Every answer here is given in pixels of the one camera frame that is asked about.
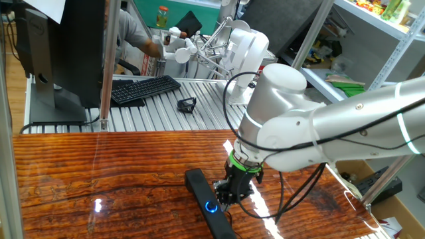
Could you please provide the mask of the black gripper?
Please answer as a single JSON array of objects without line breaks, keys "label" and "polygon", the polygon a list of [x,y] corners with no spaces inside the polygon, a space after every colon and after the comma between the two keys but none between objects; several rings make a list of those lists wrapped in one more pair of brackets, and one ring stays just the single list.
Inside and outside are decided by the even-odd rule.
[{"label": "black gripper", "polygon": [[221,211],[227,212],[230,203],[238,204],[254,193],[250,181],[256,173],[242,171],[236,166],[226,166],[226,180],[213,181],[212,185]]}]

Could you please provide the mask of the person's hand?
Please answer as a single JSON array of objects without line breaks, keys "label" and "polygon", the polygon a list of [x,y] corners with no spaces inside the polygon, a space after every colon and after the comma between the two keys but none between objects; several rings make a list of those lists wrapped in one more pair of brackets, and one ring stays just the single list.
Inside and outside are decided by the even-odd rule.
[{"label": "person's hand", "polygon": [[179,36],[177,36],[176,33],[171,33],[170,35],[165,37],[164,45],[170,45],[172,42],[176,41],[177,39],[185,39],[187,37],[186,32],[179,32]]}]

